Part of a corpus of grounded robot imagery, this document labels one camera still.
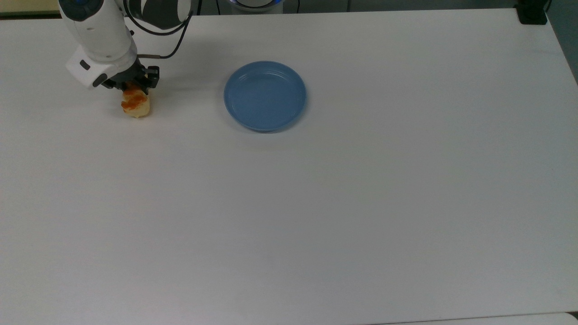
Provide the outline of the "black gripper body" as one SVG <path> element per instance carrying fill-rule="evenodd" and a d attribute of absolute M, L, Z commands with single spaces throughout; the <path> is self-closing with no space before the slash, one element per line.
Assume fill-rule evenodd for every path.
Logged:
<path fill-rule="evenodd" d="M 146 90 L 145 68 L 146 66 L 144 66 L 140 62 L 134 62 L 132 66 L 130 66 L 130 68 L 128 68 L 127 70 L 117 73 L 116 75 L 108 79 L 115 80 L 116 82 L 123 82 L 124 90 L 128 89 L 129 84 L 138 86 L 141 90 Z"/>

